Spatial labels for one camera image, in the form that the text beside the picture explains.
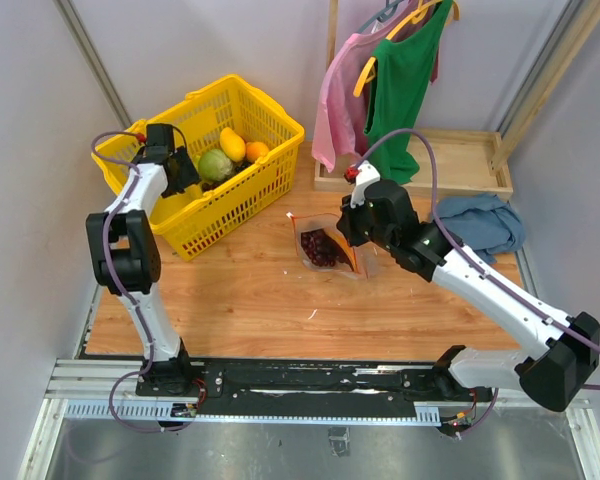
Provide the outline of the clear zip top bag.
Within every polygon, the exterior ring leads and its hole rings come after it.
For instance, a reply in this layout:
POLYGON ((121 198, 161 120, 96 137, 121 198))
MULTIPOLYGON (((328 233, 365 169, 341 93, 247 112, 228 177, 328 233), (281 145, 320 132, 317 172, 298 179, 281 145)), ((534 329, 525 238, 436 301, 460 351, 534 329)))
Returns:
POLYGON ((348 244, 336 227, 337 215, 298 216, 288 212, 286 216, 293 228, 297 255, 308 269, 351 279, 369 279, 380 272, 373 250, 348 244))

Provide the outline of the dark purple toy grapes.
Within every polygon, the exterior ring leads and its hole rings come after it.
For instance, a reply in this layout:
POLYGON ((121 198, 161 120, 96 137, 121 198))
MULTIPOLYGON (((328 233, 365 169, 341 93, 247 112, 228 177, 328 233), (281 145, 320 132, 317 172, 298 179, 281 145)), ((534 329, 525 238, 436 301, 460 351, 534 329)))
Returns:
POLYGON ((323 229, 300 234, 300 245, 309 261, 316 267, 333 267, 336 251, 332 239, 323 229))

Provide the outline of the toy pork meat slab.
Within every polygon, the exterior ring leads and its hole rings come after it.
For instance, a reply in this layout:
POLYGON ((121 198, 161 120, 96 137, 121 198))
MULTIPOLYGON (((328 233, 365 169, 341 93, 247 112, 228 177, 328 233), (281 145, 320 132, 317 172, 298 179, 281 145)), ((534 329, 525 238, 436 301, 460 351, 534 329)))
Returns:
POLYGON ((336 244, 336 261, 348 266, 353 273, 360 274, 361 267, 355 248, 348 244, 348 241, 337 229, 333 230, 329 236, 336 244))

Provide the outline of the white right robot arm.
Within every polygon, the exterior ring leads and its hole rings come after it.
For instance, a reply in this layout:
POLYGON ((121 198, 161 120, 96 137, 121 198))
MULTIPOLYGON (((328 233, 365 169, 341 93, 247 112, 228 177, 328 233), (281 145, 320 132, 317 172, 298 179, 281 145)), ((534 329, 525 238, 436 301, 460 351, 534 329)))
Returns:
POLYGON ((439 359, 435 392, 454 400, 468 388, 523 391, 541 407, 564 411, 599 364, 600 324, 530 295, 482 261, 458 237, 419 221, 407 191, 369 163, 346 170, 338 230, 352 247, 368 242, 406 271, 465 299, 503 328, 515 350, 453 346, 439 359))

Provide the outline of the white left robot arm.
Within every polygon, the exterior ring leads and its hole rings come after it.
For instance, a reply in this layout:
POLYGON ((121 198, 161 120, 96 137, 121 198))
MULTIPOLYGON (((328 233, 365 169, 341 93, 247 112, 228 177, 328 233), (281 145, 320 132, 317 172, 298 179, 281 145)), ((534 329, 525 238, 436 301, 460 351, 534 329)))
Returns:
POLYGON ((150 123, 143 133, 102 133, 91 145, 99 160, 129 169, 113 203, 87 217, 86 232, 97 283, 125 306, 143 344, 140 396, 184 396, 194 386, 186 347, 160 296, 162 262, 149 222, 159 199, 200 181, 187 146, 176 144, 183 137, 174 125, 150 123))

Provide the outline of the green tank top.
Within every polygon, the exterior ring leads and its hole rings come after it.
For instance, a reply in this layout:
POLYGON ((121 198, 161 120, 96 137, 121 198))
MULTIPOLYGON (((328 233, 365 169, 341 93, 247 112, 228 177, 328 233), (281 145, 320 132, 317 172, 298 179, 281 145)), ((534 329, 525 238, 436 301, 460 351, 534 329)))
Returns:
POLYGON ((410 21, 390 38, 383 39, 372 53, 376 77, 371 81, 367 120, 364 134, 374 151, 369 162, 385 179, 406 184, 420 167, 407 148, 410 136, 396 135, 386 141, 381 138, 402 128, 412 128, 422 107, 429 82, 417 84, 407 73, 406 51, 409 38, 422 28, 432 15, 444 20, 454 7, 452 1, 436 1, 427 9, 427 18, 419 24, 410 21))

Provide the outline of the green toy cabbage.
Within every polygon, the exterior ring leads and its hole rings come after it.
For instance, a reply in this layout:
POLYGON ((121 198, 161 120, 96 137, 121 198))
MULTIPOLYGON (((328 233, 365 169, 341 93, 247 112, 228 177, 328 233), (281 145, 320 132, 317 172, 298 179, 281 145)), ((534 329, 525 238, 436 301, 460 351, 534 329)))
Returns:
POLYGON ((205 181, 224 182, 233 175, 234 163, 221 149, 212 149, 200 156, 197 170, 205 181))

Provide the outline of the yellow toy mango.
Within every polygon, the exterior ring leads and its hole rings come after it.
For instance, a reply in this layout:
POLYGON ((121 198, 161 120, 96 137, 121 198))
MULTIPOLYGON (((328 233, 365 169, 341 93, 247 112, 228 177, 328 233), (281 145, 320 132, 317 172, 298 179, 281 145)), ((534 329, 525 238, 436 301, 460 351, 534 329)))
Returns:
POLYGON ((225 127, 219 136, 220 147, 234 163, 242 162, 246 156, 245 141, 230 127, 225 127))

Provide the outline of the orange toy fruit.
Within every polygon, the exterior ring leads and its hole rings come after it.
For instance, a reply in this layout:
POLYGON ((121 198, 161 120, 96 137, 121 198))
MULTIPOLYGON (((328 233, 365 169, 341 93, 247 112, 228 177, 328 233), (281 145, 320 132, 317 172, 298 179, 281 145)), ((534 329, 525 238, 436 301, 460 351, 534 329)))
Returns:
POLYGON ((245 145, 245 158, 250 163, 266 157, 269 152, 269 147, 260 141, 247 142, 245 145))

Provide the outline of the wooden clothes rack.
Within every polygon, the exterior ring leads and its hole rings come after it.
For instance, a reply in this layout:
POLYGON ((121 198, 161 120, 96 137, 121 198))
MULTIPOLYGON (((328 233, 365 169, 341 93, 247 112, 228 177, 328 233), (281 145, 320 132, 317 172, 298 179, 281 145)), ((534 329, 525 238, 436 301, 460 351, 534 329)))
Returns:
POLYGON ((436 160, 411 141, 407 189, 428 195, 436 170, 442 195, 509 199, 509 156, 599 21, 600 1, 461 2, 418 118, 436 160))

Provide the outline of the pink shirt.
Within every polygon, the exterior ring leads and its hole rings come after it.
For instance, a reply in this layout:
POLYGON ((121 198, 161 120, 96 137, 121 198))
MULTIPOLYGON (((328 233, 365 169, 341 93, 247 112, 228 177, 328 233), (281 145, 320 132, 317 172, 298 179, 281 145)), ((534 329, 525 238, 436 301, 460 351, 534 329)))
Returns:
POLYGON ((312 156, 329 173, 340 156, 360 157, 367 151, 364 134, 368 103, 353 90, 381 36, 352 34, 335 55, 323 79, 312 141, 312 156))

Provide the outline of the blue crumpled cloth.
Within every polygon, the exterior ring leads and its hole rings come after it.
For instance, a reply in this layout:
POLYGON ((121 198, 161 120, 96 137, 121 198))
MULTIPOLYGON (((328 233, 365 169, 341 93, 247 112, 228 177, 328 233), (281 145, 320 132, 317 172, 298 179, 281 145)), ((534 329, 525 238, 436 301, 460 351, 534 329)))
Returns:
POLYGON ((447 196, 435 202, 432 221, 443 226, 443 237, 469 246, 487 264, 499 254, 519 251, 526 232, 519 215, 498 195, 447 196))

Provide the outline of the grey clothes hanger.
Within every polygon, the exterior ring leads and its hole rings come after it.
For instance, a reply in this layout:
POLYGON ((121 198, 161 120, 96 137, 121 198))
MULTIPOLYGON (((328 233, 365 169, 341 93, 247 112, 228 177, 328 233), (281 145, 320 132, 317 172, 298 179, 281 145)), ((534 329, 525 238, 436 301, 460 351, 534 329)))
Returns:
POLYGON ((397 12, 398 6, 403 2, 403 0, 386 0, 384 7, 374 13, 366 22, 364 22, 359 29, 357 30, 358 34, 366 33, 371 29, 371 27, 376 24, 384 24, 389 21, 397 12))

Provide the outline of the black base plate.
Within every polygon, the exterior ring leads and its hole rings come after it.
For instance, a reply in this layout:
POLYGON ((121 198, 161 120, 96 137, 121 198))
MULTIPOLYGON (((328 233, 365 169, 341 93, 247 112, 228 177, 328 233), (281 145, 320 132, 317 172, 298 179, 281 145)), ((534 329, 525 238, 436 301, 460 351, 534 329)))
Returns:
POLYGON ((199 359, 201 412, 245 420, 403 420, 419 402, 487 403, 485 387, 463 387, 431 363, 199 359))

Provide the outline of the aluminium frame rail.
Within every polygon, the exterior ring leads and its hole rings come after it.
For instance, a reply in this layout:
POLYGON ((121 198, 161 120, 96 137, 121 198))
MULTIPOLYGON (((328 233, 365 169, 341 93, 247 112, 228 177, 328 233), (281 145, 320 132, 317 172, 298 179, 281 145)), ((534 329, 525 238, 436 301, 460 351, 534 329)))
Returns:
POLYGON ((190 422, 459 426, 493 398, 439 380, 430 363, 207 358, 186 387, 137 376, 138 361, 59 360, 46 387, 71 419, 180 427, 190 422))

